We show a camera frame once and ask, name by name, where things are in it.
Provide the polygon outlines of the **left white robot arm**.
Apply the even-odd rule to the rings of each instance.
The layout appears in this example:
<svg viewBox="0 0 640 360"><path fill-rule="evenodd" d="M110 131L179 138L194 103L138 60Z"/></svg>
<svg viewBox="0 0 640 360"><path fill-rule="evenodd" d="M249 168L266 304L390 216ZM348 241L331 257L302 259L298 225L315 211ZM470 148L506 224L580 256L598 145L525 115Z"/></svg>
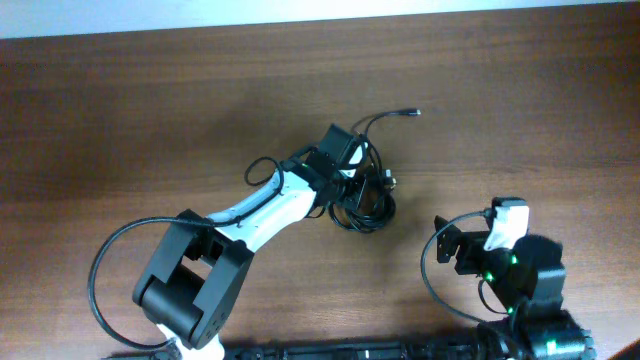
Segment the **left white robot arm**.
<svg viewBox="0 0 640 360"><path fill-rule="evenodd" d="M365 161L361 135L333 125L316 145L281 162L266 184L225 211L180 213L134 287L133 301L177 359L221 359L219 333L255 253L314 209L345 199Z"/></svg>

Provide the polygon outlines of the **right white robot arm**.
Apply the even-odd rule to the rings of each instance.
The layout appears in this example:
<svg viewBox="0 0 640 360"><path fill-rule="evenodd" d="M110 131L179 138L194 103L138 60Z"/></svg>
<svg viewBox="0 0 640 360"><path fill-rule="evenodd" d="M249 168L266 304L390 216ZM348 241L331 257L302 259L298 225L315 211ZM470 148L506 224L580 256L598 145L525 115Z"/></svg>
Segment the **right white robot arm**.
<svg viewBox="0 0 640 360"><path fill-rule="evenodd" d="M511 249L484 249L487 231L465 232L455 220L434 219L437 261L456 261L459 275L480 278L504 309L498 321L479 320L469 335L448 340L449 359L572 359L597 357L591 332L562 308L563 246L526 234Z"/></svg>

